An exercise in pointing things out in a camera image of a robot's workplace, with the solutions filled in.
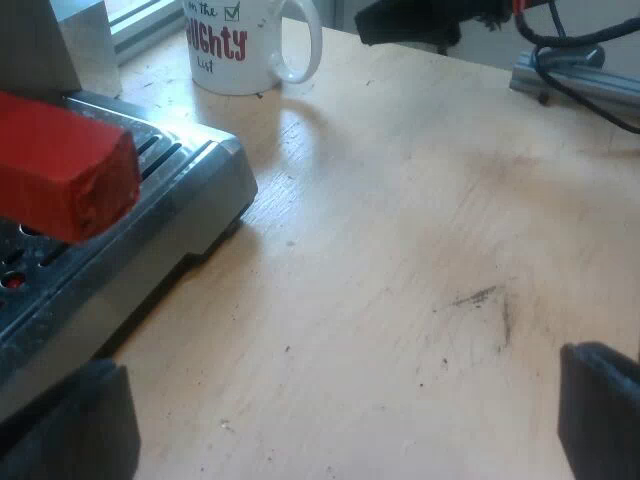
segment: white mug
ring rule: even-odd
[[[282,9],[292,3],[311,32],[303,72],[282,58]],[[249,95],[280,81],[302,83],[322,56],[322,25],[312,0],[184,0],[193,80],[214,93]]]

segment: red wire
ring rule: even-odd
[[[527,8],[527,0],[513,0],[513,13],[518,15]]]

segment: metal base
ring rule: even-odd
[[[90,359],[168,282],[206,259],[257,193],[230,134],[167,124],[88,92],[64,106],[132,132],[140,200],[81,246],[0,220],[0,420]]]
[[[623,115],[640,115],[640,81],[597,68],[562,66],[550,70],[560,82],[583,94],[607,110]],[[531,63],[531,53],[523,52],[513,66],[514,90],[539,96],[559,94],[538,76]]]

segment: black cable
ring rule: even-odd
[[[522,13],[518,13],[516,15],[515,21],[520,35],[522,35],[534,45],[538,45],[540,47],[584,47],[586,45],[593,45],[595,43],[608,42],[609,40],[615,40],[616,38],[624,37],[625,35],[640,31],[640,17],[631,18],[622,23],[619,23],[618,25],[604,28],[588,35],[581,35],[579,37],[551,37],[538,35],[533,30],[531,30],[529,25],[527,25],[527,22],[524,19],[524,14]]]
[[[520,32],[520,34],[535,45],[535,49],[533,51],[534,68],[538,73],[538,75],[540,76],[540,78],[542,78],[542,80],[550,87],[558,90],[559,92],[564,93],[565,95],[572,98],[583,107],[591,110],[593,113],[601,116],[605,120],[613,123],[614,125],[622,128],[623,130],[626,130],[627,132],[640,135],[640,127],[631,125],[630,123],[625,122],[621,118],[616,117],[611,112],[593,103],[591,100],[586,98],[581,93],[576,92],[572,88],[569,88],[563,83],[561,83],[560,81],[556,80],[547,72],[547,70],[544,67],[542,67],[539,61],[540,50],[546,47],[551,47],[551,48],[582,47],[586,45],[593,45],[595,43],[606,42],[608,40],[620,38],[630,33],[639,31],[640,18],[633,18],[633,19],[627,20],[626,22],[620,23],[618,25],[614,25],[613,27],[605,28],[603,30],[599,30],[597,32],[594,32],[588,35],[582,35],[580,37],[566,37],[566,36],[563,36],[563,33],[564,35],[566,35],[566,32],[564,32],[564,27],[562,26],[562,22],[560,21],[560,15],[558,14],[558,10],[557,8],[555,8],[555,0],[551,0],[549,2],[549,7],[551,8],[551,15],[553,16],[553,21],[556,24],[558,35],[560,35],[559,37],[537,35],[527,25],[527,22],[524,19],[524,15],[522,12],[519,12],[518,14],[516,14],[516,18],[515,18],[516,27],[518,28],[518,31]]]
[[[562,25],[562,20],[560,20],[560,14],[558,13],[556,0],[549,0],[549,10],[551,10],[551,18],[553,18],[553,24],[556,26],[558,36],[566,37],[567,32],[565,32],[564,25]]]
[[[608,120],[609,122],[613,123],[614,125],[622,128],[623,130],[626,130],[627,132],[635,133],[636,135],[640,135],[640,127],[637,127],[635,125],[631,125],[630,123],[627,123],[624,120],[616,117],[611,112],[608,112],[604,108],[599,107],[598,105],[593,103],[591,100],[586,98],[584,95],[576,92],[572,88],[567,87],[566,85],[562,84],[561,82],[559,82],[558,80],[553,78],[551,75],[549,75],[549,73],[547,73],[547,71],[540,65],[540,62],[538,61],[538,55],[539,55],[540,50],[542,48],[543,47],[539,47],[539,46],[536,45],[536,47],[533,50],[533,58],[534,58],[534,61],[535,61],[534,68],[535,68],[536,72],[538,73],[538,75],[540,76],[540,78],[542,78],[542,80],[544,80],[547,85],[549,85],[550,87],[553,87],[556,90],[564,93],[568,97],[574,99],[577,103],[579,103],[583,107],[588,108],[593,113],[595,113],[597,115],[600,115],[605,120]]]

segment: table surface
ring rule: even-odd
[[[182,33],[122,68],[124,100],[237,134],[260,188],[118,352],[137,478],[571,478],[560,347],[638,356],[637,139],[506,71],[324,35],[261,98],[194,85]],[[285,22],[294,63],[307,38]]]

